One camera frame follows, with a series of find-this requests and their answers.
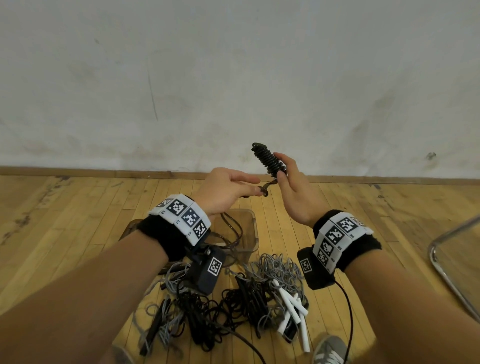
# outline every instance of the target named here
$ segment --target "black wristband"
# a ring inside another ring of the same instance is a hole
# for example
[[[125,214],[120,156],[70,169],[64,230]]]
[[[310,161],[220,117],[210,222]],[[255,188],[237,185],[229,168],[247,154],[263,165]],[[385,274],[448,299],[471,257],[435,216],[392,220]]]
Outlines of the black wristband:
[[[318,232],[320,228],[333,216],[342,212],[341,210],[330,210],[321,218],[313,226],[313,234],[315,238],[318,236]],[[372,235],[363,235],[355,240],[350,246],[344,250],[340,259],[338,260],[336,267],[340,269],[342,272],[348,267],[348,265],[360,255],[374,249],[382,249],[382,245],[380,242],[375,239]]]
[[[158,215],[148,215],[137,229],[145,235],[157,240],[167,253],[170,262],[182,260],[187,254],[185,246],[188,239],[174,225]]]

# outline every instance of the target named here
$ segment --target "sneaker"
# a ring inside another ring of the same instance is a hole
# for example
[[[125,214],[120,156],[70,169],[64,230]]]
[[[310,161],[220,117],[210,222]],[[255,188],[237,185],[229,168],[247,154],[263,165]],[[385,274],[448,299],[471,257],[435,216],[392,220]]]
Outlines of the sneaker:
[[[113,356],[115,364],[134,364],[132,357],[125,348],[117,345],[112,345]]]
[[[338,336],[324,338],[313,351],[312,364],[343,364],[347,346]]]

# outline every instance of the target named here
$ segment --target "pile of cables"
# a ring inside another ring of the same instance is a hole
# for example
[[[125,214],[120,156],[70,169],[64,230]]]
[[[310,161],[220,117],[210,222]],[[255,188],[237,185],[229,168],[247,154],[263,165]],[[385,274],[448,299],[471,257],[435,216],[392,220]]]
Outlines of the pile of cables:
[[[305,325],[308,300],[301,271],[290,258],[284,261],[282,255],[262,254],[258,261],[242,265],[243,272],[226,268],[226,274],[235,276],[238,288],[224,290],[220,302],[183,286],[188,268],[188,264],[173,264],[146,292],[148,295],[157,284],[168,291],[160,305],[150,303],[145,307],[147,315],[154,318],[149,329],[140,327],[133,313],[132,323],[140,332],[141,355],[150,354],[155,337],[165,348],[179,350],[172,339],[180,336],[188,323],[193,342],[204,351],[212,350],[224,336],[232,334],[251,347],[265,363],[260,352],[236,332],[240,325],[249,322],[258,338],[266,329],[277,329],[288,342],[297,332],[303,331],[300,326]],[[302,336],[308,341],[306,327],[304,331]]]

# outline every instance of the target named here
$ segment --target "white wall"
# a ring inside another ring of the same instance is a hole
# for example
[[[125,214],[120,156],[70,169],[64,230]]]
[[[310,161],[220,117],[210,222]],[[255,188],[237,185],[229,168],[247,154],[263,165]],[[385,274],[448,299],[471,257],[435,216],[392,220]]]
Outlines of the white wall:
[[[478,0],[0,0],[0,165],[480,178],[479,119]]]

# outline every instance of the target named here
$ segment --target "baseboard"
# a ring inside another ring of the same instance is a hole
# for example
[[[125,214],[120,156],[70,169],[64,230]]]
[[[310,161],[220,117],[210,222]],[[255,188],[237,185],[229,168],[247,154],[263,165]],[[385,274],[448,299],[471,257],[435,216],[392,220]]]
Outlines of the baseboard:
[[[2,167],[0,175],[12,176],[71,176],[97,178],[171,178],[179,180],[203,180],[204,172],[172,172],[157,170],[84,170],[69,168]],[[272,178],[268,174],[257,174],[262,181]],[[429,178],[429,177],[362,177],[362,176],[307,176],[310,182],[332,183],[399,183],[399,184],[451,184],[480,185],[478,179]]]

